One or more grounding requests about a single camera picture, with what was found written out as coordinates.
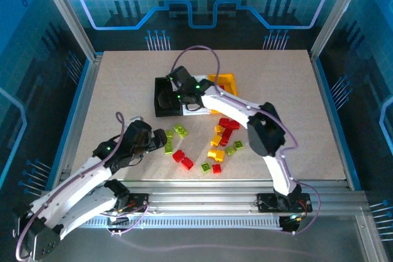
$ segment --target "work surface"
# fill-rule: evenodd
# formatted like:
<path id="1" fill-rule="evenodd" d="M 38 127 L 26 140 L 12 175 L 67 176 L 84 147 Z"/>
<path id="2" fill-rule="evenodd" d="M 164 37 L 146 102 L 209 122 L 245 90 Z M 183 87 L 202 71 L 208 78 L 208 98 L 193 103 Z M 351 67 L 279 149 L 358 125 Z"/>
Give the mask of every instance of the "work surface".
<path id="1" fill-rule="evenodd" d="M 232 144 L 242 140 L 244 149 L 225 156 L 222 173 L 202 172 L 200 165 L 207 160 L 220 115 L 155 117 L 154 80 L 168 74 L 178 54 L 177 51 L 104 53 L 73 171 L 86 162 L 100 142 L 119 133 L 115 113 L 121 111 L 126 119 L 142 116 L 153 129 L 172 129 L 176 123 L 183 124 L 189 135 L 181 139 L 175 134 L 173 147 L 175 151 L 183 150 L 195 166 L 187 171 L 161 149 L 146 155 L 139 165 L 120 170 L 115 175 L 117 179 L 271 179 L 262 158 L 248 146 L 244 128 L 234 131 L 229 141 Z M 221 73 L 235 75 L 239 97 L 272 103 L 281 121 L 297 138 L 299 149 L 287 153 L 296 178 L 345 178 L 306 50 L 218 50 L 217 54 Z M 178 65 L 185 66 L 192 75 L 216 72 L 213 55 L 202 50 L 186 53 Z M 287 135 L 286 140 L 286 146 L 290 146 Z"/>

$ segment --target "yellow toy brick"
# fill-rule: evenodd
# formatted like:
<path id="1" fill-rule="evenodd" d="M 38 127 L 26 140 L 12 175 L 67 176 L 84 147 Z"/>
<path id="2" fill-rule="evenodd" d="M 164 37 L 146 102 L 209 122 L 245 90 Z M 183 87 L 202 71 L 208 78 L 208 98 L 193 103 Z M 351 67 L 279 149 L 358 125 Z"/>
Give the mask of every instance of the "yellow toy brick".
<path id="1" fill-rule="evenodd" d="M 211 140 L 211 142 L 210 142 L 211 146 L 212 147 L 218 147 L 219 144 L 220 144 L 221 138 L 222 138 L 221 136 L 215 135 L 213 137 L 213 139 Z"/>
<path id="2" fill-rule="evenodd" d="M 216 131 L 216 134 L 221 134 L 221 133 L 223 133 L 223 131 L 225 130 L 225 128 L 222 127 L 221 125 L 216 125 L 216 127 L 214 128 L 214 130 Z"/>
<path id="3" fill-rule="evenodd" d="M 223 162 L 224 160 L 224 156 L 225 156 L 225 151 L 223 150 L 216 150 L 216 157 L 214 158 L 214 160 L 216 162 Z"/>
<path id="4" fill-rule="evenodd" d="M 208 152 L 208 158 L 214 159 L 216 157 L 216 153 L 217 153 L 217 150 L 210 149 Z"/>

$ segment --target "enclosure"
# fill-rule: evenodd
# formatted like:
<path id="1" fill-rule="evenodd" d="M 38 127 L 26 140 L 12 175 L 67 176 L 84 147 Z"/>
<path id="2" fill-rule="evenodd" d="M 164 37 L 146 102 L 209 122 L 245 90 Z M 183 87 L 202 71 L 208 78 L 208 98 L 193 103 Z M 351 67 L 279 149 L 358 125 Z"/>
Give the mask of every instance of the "enclosure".
<path id="1" fill-rule="evenodd" d="M 115 113 L 121 111 L 127 120 L 142 116 L 153 129 L 172 129 L 181 123 L 189 131 L 184 138 L 175 134 L 173 146 L 193 160 L 191 170 L 159 150 L 114 176 L 133 191 L 149 193 L 152 212 L 184 220 L 260 217 L 253 206 L 255 194 L 270 191 L 273 183 L 267 166 L 249 147 L 244 128 L 235 130 L 229 142 L 242 141 L 244 148 L 225 156 L 220 174 L 204 173 L 201 164 L 214 164 L 207 154 L 214 127 L 223 116 L 155 115 L 155 78 L 169 73 L 181 51 L 200 44 L 217 52 L 220 73 L 233 74 L 240 98 L 272 103 L 298 140 L 299 148 L 286 155 L 290 170 L 296 179 L 316 187 L 322 209 L 316 228 L 299 242 L 313 245 L 309 251 L 303 248 L 311 256 L 299 254 L 293 261 L 391 259 L 393 220 L 390 222 L 389 214 L 379 217 L 372 206 L 385 200 L 385 205 L 377 207 L 386 209 L 385 214 L 393 202 L 393 0 L 0 3 L 0 189 L 4 215 L 15 202 L 28 204 L 78 170 L 100 142 L 119 133 Z M 178 65 L 192 75 L 214 74 L 217 67 L 214 56 L 203 50 L 185 53 Z M 286 141 L 291 144 L 287 135 Z M 307 188 L 304 191 L 317 204 L 316 195 Z M 389 226 L 381 229 L 375 221 L 386 221 L 383 224 Z M 2 239 L 14 245 L 12 236 L 6 234 L 11 225 L 3 220 L 1 226 Z M 334 230 L 321 241 L 313 241 L 313 236 L 320 235 L 318 229 L 326 231 L 329 226 Z M 70 251 L 79 240 L 95 234 L 96 229 L 87 229 L 92 223 L 84 227 L 71 233 L 56 254 L 44 261 L 83 259 L 77 251 Z M 141 240 L 151 240 L 149 235 L 157 234 L 157 246 L 167 245 L 169 235 L 178 244 L 175 228 L 153 226 Z M 198 233 L 200 240 L 211 237 L 211 226 L 204 225 L 183 226 L 180 233 L 189 237 L 195 228 L 205 228 Z M 251 230 L 244 224 L 231 230 L 242 235 L 245 228 Z M 271 234 L 253 230 L 250 244 L 269 239 Z M 114 244 L 99 232 L 102 243 Z M 340 241 L 350 242 L 356 250 L 337 250 L 334 257 L 313 256 L 324 243 L 340 247 L 340 242 L 333 240 L 344 233 L 348 236 Z M 223 239 L 225 235 L 219 228 L 216 238 L 229 244 L 240 242 Z M 132 236 L 126 241 L 135 242 Z M 275 236 L 268 244 L 274 247 L 279 243 Z M 13 247 L 4 249 L 10 261 Z M 92 247 L 89 244 L 80 251 Z M 298 247 L 285 239 L 285 249 Z M 137 250 L 142 255 L 144 250 Z M 255 259 L 247 250 L 238 250 L 237 261 Z M 187 253 L 195 255 L 192 250 Z M 96 254 L 95 259 L 106 255 Z M 286 254 L 266 259 L 283 261 Z M 143 255 L 138 255 L 135 259 L 142 259 Z M 157 258 L 149 255 L 146 259 Z M 205 255 L 211 259 L 218 254 Z M 167 259 L 185 261 L 181 251 Z"/>

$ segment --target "beige tabletop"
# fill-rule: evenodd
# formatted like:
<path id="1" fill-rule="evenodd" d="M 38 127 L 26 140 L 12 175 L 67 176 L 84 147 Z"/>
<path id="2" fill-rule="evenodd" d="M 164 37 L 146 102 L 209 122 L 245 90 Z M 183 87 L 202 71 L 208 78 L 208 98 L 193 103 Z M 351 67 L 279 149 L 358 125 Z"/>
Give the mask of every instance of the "beige tabletop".
<path id="1" fill-rule="evenodd" d="M 182 123 L 189 135 L 184 139 L 175 136 L 174 149 L 183 150 L 195 166 L 187 171 L 161 149 L 146 155 L 138 166 L 120 170 L 115 175 L 117 179 L 271 179 L 262 158 L 248 146 L 244 128 L 234 131 L 229 142 L 242 140 L 244 149 L 225 156 L 222 173 L 202 172 L 201 164 L 214 163 L 206 156 L 220 115 L 155 117 L 154 79 L 168 73 L 178 54 L 177 51 L 104 53 L 73 171 L 84 164 L 100 142 L 119 133 L 115 113 L 121 111 L 126 119 L 142 116 L 153 129 L 172 129 L 174 124 Z M 221 73 L 235 75 L 239 97 L 272 103 L 297 138 L 299 149 L 287 154 L 296 178 L 345 178 L 306 50 L 218 50 L 217 54 Z M 216 71 L 214 57 L 201 50 L 186 53 L 178 65 L 185 66 L 192 75 Z"/>

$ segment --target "glass panel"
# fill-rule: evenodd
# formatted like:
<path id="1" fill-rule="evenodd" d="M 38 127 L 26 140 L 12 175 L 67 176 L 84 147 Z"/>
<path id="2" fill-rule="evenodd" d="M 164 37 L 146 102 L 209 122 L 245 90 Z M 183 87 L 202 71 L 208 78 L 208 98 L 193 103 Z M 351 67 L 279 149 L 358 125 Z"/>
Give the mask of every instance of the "glass panel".
<path id="1" fill-rule="evenodd" d="M 216 49 L 310 49 L 335 0 L 70 2 L 95 49 L 104 51 L 178 50 L 195 44 Z M 170 48 L 166 42 L 154 44 L 150 37 L 169 37 Z"/>
<path id="2" fill-rule="evenodd" d="M 320 56 L 360 184 L 371 203 L 388 199 L 390 205 L 392 4 L 393 0 L 352 0 Z"/>
<path id="3" fill-rule="evenodd" d="M 1 195 L 29 203 L 45 188 L 86 57 L 52 0 L 0 7 Z"/>

